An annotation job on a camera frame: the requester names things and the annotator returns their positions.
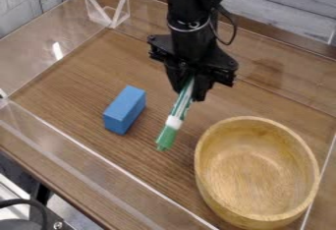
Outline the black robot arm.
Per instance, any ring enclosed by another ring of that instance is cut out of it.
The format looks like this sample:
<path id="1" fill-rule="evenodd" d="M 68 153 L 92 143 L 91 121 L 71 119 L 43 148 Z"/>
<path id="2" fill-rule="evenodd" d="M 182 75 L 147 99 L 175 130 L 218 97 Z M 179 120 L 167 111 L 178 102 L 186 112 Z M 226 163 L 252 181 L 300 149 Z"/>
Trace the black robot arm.
<path id="1" fill-rule="evenodd" d="M 230 17 L 223 0 L 167 0 L 167 34 L 147 38 L 150 57 L 162 62 L 171 86 L 182 91 L 194 80 L 192 99 L 203 101 L 216 83 L 232 86 L 239 63 L 220 48 L 218 17 Z"/>

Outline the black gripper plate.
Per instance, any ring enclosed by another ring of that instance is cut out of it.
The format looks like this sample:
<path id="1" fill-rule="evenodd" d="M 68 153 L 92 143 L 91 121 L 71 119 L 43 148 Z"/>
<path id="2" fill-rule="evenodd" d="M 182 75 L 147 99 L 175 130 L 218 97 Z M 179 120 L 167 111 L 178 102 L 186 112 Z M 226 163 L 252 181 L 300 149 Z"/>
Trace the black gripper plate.
<path id="1" fill-rule="evenodd" d="M 239 64 L 218 45 L 206 52 L 198 46 L 179 52 L 174 48 L 170 34 L 155 34 L 147 38 L 151 46 L 150 57 L 166 66 L 171 86 L 176 92 L 183 90 L 187 81 L 195 76 L 192 99 L 204 101 L 214 83 L 234 86 Z"/>

